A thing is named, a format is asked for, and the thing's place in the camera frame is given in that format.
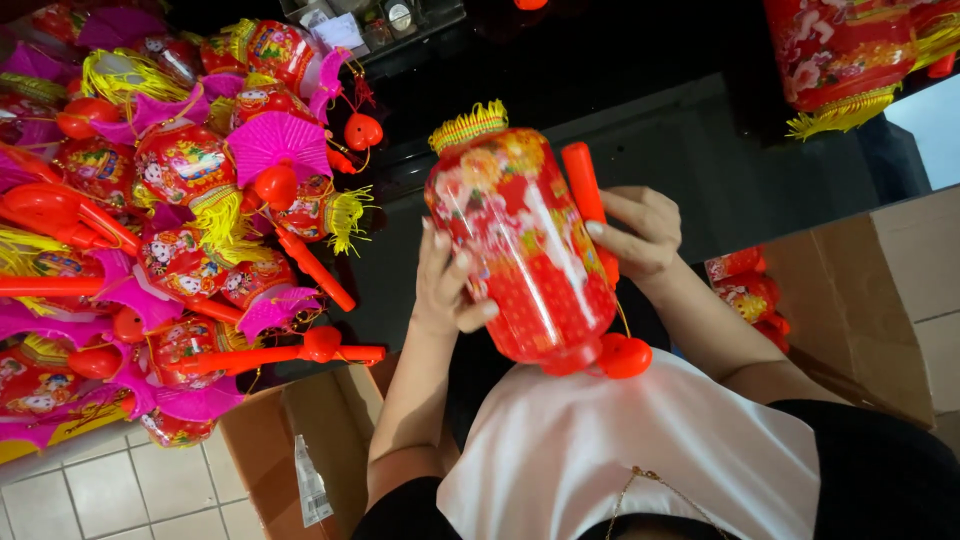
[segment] cardboard box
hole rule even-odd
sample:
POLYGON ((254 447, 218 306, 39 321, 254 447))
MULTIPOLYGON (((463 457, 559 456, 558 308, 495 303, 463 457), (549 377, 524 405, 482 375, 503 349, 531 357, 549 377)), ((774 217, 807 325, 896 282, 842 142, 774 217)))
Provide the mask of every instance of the cardboard box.
POLYGON ((869 215, 767 244, 791 358, 859 405, 935 424, 924 355, 869 215))
POLYGON ((367 506, 367 454, 383 398, 370 371, 342 367, 252 396, 220 419, 233 462, 270 540, 345 540, 367 506), (333 516, 303 526, 300 434, 333 516))

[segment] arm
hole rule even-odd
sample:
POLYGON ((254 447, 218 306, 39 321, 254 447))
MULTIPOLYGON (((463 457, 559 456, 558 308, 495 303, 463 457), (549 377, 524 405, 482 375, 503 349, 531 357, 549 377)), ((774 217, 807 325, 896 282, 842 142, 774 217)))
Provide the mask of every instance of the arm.
POLYGON ((424 219, 417 301, 370 444, 367 509, 409 480, 444 475, 437 446, 450 356, 460 330, 475 331, 497 313, 493 301, 466 301, 473 256, 462 251, 447 266, 450 243, 449 234, 424 219))
POLYGON ((590 222, 590 236, 620 258, 621 272, 650 299, 690 363, 757 403, 791 398, 845 403, 804 375, 677 256, 676 203, 647 187, 615 188, 602 199, 604 209, 636 235, 590 222))

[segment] hand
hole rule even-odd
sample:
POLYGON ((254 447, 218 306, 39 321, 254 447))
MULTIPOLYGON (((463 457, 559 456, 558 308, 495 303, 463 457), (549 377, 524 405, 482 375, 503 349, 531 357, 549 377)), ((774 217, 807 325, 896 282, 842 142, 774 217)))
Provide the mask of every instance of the hand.
POLYGON ((462 249, 448 264, 451 243, 449 233, 438 232, 430 219, 423 218, 417 302, 410 322, 425 331, 444 336, 455 336, 457 331, 475 331, 499 312, 493 300, 479 304, 470 301, 464 286, 473 269, 474 255, 462 249))
POLYGON ((587 221, 590 238, 620 259, 620 274, 640 285, 673 263, 681 241, 677 203, 649 187, 640 186, 601 191, 600 199, 608 215, 636 233, 624 233, 609 225, 587 221))

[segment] fingernail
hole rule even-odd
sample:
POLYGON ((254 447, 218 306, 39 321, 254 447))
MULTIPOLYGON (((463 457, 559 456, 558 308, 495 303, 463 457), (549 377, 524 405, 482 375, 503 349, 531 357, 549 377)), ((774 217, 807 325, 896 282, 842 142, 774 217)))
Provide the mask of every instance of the fingernail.
POLYGON ((587 232, 590 234, 603 234, 603 224, 599 221, 587 221, 587 232))

